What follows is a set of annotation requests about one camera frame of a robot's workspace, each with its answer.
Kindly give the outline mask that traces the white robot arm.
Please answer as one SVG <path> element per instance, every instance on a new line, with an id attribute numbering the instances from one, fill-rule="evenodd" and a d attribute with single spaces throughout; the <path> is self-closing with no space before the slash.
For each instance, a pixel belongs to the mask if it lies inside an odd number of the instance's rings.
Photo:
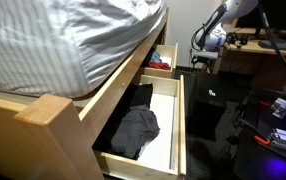
<path id="1" fill-rule="evenodd" d="M 197 58 L 217 59 L 216 48 L 227 40 L 223 24 L 250 13 L 258 0 L 226 0 L 212 13 L 209 19 L 192 35 L 191 46 Z"/>

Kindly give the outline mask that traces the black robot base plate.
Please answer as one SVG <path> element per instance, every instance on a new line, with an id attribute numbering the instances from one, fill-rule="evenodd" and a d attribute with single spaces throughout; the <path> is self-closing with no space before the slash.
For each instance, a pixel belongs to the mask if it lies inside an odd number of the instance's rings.
<path id="1" fill-rule="evenodd" d="M 286 117 L 276 117 L 271 109 L 278 98 L 286 100 L 286 94 L 256 90 L 247 96 L 238 118 L 242 130 L 234 163 L 241 180 L 286 180 L 286 150 L 273 146 L 270 137 L 273 129 L 286 130 Z M 254 136 L 269 139 L 269 145 L 259 144 Z"/>

